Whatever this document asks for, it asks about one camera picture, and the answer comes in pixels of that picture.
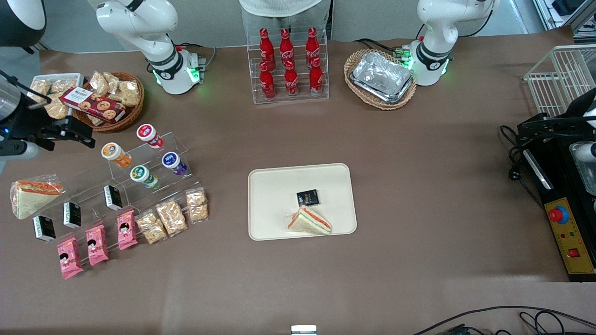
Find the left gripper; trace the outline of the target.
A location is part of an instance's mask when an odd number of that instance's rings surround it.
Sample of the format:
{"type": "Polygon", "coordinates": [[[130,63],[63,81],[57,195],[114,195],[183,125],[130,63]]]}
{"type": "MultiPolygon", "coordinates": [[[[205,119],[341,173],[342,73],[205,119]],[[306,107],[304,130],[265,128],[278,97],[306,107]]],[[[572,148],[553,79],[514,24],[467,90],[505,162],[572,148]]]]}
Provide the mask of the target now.
{"type": "MultiPolygon", "coordinates": [[[[574,112],[565,112],[559,116],[562,120],[568,120],[573,117],[591,117],[595,116],[595,105],[588,108],[579,108],[574,112]]],[[[528,120],[518,124],[518,141],[531,141],[553,138],[557,136],[551,128],[554,123],[559,121],[557,116],[550,116],[547,113],[538,113],[528,120]]],[[[576,120],[560,123],[557,125],[557,132],[566,135],[577,135],[582,141],[594,141],[595,121],[576,120]]]]}

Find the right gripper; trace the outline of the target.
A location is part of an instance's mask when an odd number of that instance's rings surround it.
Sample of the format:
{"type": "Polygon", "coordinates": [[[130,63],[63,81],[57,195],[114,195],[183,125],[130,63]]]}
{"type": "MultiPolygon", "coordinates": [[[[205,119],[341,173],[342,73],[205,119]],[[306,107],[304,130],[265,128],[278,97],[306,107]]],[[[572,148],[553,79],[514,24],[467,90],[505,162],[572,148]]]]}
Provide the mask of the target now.
{"type": "Polygon", "coordinates": [[[56,139],[57,141],[75,141],[88,148],[95,148],[92,138],[93,129],[73,116],[55,120],[47,114],[44,107],[19,107],[9,116],[9,139],[29,140],[56,139]]]}

